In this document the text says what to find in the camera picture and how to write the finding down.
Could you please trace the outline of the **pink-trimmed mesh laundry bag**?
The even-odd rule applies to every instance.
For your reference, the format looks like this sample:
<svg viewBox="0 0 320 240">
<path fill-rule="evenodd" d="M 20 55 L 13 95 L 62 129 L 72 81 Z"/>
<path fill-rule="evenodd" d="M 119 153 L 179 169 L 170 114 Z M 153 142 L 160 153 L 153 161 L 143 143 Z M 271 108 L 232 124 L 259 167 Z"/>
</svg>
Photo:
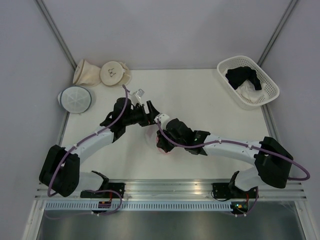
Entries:
<svg viewBox="0 0 320 240">
<path fill-rule="evenodd" d="M 169 155 L 171 154 L 170 152 L 165 152 L 163 149 L 157 147 L 158 143 L 158 126 L 157 125 L 150 125 L 146 127 L 145 133 L 144 133 L 144 138 L 147 143 L 147 145 L 155 151 L 157 154 L 162 154 L 162 155 Z"/>
</svg>

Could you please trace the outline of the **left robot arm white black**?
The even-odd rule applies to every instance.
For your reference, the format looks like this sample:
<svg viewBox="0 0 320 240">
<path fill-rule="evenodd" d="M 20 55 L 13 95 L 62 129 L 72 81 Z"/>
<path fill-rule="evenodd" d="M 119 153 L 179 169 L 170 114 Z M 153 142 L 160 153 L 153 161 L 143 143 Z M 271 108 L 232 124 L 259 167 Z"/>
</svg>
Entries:
<svg viewBox="0 0 320 240">
<path fill-rule="evenodd" d="M 163 114 L 149 100 L 146 104 L 132 104 L 128 98 L 118 98 L 113 110 L 89 136 L 73 145 L 54 145 L 48 150 L 39 174 L 40 183 L 48 187 L 48 196 L 59 194 L 68 197 L 75 191 L 81 191 L 82 197 L 106 197 L 109 179 L 96 170 L 82 172 L 81 164 L 101 148 L 117 141 L 127 126 L 151 126 L 157 124 L 161 117 Z"/>
</svg>

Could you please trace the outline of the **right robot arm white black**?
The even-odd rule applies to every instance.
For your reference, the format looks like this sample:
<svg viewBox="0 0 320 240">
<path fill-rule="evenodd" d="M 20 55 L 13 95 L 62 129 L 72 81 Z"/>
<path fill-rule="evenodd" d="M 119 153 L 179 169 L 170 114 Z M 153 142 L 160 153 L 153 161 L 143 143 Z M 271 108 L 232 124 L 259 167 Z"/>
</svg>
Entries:
<svg viewBox="0 0 320 240">
<path fill-rule="evenodd" d="M 228 192 L 235 198 L 263 185 L 277 189 L 287 185 L 293 157 L 272 137 L 266 136 L 262 141 L 240 141 L 192 130 L 177 118 L 166 124 L 159 118 L 155 121 L 159 128 L 156 146 L 165 153 L 179 147 L 192 155 L 221 156 L 250 164 L 251 168 L 236 171 L 228 183 Z"/>
</svg>

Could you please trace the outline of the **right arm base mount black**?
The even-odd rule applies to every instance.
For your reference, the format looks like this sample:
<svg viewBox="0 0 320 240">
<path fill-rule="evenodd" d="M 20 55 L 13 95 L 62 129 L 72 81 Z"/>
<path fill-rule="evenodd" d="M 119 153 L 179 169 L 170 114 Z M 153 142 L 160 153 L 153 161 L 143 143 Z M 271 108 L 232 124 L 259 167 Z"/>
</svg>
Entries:
<svg viewBox="0 0 320 240">
<path fill-rule="evenodd" d="M 225 202 L 235 199 L 255 199 L 257 196 L 257 189 L 251 188 L 248 191 L 239 190 L 238 188 L 229 188 L 229 184 L 226 182 L 212 183 L 211 196 L 220 202 Z"/>
</svg>

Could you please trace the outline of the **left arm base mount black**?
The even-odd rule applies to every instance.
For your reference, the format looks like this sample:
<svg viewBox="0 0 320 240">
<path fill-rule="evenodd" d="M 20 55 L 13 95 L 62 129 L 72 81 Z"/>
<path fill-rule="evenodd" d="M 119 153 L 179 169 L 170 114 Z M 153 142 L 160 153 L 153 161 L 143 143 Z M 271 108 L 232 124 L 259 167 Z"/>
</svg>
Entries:
<svg viewBox="0 0 320 240">
<path fill-rule="evenodd" d="M 106 183 L 99 190 L 83 190 L 80 198 L 83 199 L 120 199 L 124 197 L 125 183 L 111 182 Z"/>
</svg>

